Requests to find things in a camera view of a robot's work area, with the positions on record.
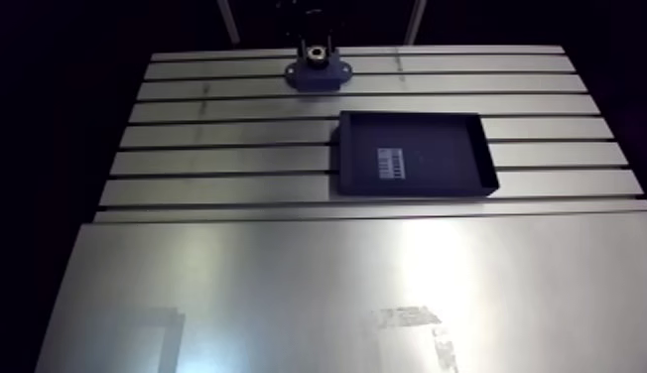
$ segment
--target barcode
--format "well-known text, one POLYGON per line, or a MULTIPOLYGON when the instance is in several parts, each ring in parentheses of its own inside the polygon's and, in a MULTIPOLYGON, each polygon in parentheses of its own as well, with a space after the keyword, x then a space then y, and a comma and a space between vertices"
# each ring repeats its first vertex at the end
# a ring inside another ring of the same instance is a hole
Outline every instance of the barcode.
POLYGON ((403 180, 406 178, 405 161, 402 158, 402 149, 377 149, 377 164, 379 166, 379 179, 381 180, 403 180))

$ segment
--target dark background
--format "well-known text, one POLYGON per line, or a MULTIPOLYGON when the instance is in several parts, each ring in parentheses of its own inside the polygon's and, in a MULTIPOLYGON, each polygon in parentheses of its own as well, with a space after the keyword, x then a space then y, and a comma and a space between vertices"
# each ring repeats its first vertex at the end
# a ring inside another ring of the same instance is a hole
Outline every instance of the dark background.
MULTIPOLYGON (((273 4, 231 1, 236 48, 287 46, 273 4)), ((400 45, 411 10, 355 0, 337 41, 400 45)), ((563 45, 647 192, 647 0, 430 0, 417 44, 563 45)), ((4 369, 34 370, 150 53, 231 48, 214 0, 0 2, 4 369)))

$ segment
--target black tray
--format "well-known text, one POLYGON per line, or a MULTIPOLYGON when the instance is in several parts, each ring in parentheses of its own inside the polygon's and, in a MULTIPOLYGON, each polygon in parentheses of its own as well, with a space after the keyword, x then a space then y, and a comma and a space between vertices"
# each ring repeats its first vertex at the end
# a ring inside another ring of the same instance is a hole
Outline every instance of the black tray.
POLYGON ((340 194, 485 196, 499 188, 478 115, 342 111, 340 194))

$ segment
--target barcode label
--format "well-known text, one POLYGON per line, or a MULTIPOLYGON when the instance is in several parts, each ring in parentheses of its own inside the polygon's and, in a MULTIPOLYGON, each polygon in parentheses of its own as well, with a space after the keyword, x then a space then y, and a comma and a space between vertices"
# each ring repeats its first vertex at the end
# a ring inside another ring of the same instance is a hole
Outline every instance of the barcode label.
POLYGON ((402 158, 402 149, 379 148, 377 149, 379 165, 379 179, 395 180, 405 179, 405 160, 402 158))

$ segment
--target vertical rod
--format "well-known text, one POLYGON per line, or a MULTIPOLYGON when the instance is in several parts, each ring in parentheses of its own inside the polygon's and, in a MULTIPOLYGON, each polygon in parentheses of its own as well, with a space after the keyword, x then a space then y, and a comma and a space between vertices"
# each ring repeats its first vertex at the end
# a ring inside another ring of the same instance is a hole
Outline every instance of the vertical rod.
POLYGON ((231 7, 228 5, 228 0, 217 0, 217 6, 219 7, 221 18, 224 20, 224 25, 226 25, 228 39, 231 40, 232 45, 239 44, 240 35, 238 34, 238 28, 235 26, 235 19, 233 19, 233 12, 231 12, 231 7))
POLYGON ((407 26, 407 36, 405 36, 405 46, 413 46, 416 42, 416 36, 419 34, 421 28, 421 20, 426 11, 428 0, 414 0, 414 9, 412 10, 412 17, 407 26))

